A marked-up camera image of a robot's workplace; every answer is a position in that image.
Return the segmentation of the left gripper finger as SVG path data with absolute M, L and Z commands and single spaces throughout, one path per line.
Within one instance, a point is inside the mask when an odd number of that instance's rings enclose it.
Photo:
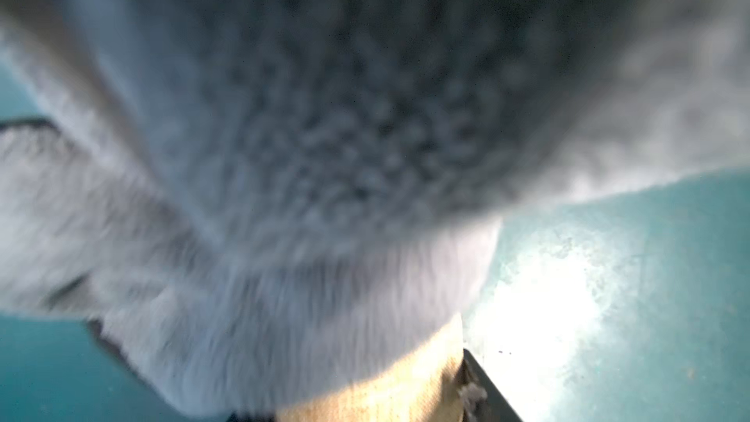
M 461 401 L 464 421 L 523 421 L 468 349 L 464 350 L 461 365 Z

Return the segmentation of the beige cork eyeglass case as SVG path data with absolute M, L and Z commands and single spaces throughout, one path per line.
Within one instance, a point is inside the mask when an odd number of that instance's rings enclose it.
M 461 316 L 384 373 L 329 396 L 277 412 L 288 422 L 459 422 Z

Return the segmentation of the grey green microfibre cloth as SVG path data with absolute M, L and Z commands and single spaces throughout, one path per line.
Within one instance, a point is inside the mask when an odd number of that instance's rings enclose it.
M 503 218 L 749 162 L 749 0 L 1 0 L 1 311 L 191 417 L 369 379 Z

